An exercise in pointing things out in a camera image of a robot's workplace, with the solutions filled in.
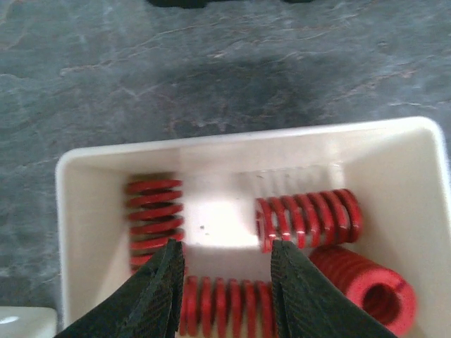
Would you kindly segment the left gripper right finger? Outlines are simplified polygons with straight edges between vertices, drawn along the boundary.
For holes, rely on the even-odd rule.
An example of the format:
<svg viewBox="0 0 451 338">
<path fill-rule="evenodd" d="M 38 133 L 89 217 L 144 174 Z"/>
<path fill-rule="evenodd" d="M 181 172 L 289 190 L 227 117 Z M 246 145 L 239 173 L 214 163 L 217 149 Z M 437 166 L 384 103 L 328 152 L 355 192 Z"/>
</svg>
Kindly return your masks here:
<svg viewBox="0 0 451 338">
<path fill-rule="evenodd" d="M 292 243 L 275 241 L 272 297 L 279 337 L 394 337 L 353 304 Z"/>
</svg>

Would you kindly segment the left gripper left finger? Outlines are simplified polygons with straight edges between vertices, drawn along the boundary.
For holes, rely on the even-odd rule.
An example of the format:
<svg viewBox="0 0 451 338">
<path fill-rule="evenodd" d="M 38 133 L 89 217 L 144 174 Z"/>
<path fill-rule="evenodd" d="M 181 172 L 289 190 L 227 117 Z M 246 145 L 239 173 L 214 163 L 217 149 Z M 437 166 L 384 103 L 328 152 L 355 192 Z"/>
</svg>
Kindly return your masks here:
<svg viewBox="0 0 451 338">
<path fill-rule="evenodd" d="M 184 272 L 183 246 L 171 239 L 117 291 L 57 337 L 174 337 Z"/>
</svg>

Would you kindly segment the large red spring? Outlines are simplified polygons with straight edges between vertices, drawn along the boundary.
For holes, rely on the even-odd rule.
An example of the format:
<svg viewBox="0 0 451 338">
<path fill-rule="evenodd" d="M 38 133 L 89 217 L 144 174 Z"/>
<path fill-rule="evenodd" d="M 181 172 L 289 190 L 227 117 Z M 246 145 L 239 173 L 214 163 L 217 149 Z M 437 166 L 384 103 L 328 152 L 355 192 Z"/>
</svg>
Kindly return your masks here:
<svg viewBox="0 0 451 338">
<path fill-rule="evenodd" d="M 363 232 L 364 217 L 349 189 L 259 197 L 254 202 L 261 251 L 269 253 L 276 240 L 298 248 L 353 243 Z"/>
<path fill-rule="evenodd" d="M 170 178 L 126 185 L 125 192 L 130 197 L 126 206 L 130 209 L 127 219 L 131 273 L 136 273 L 168 240 L 184 240 L 182 185 L 182 180 Z"/>
</svg>

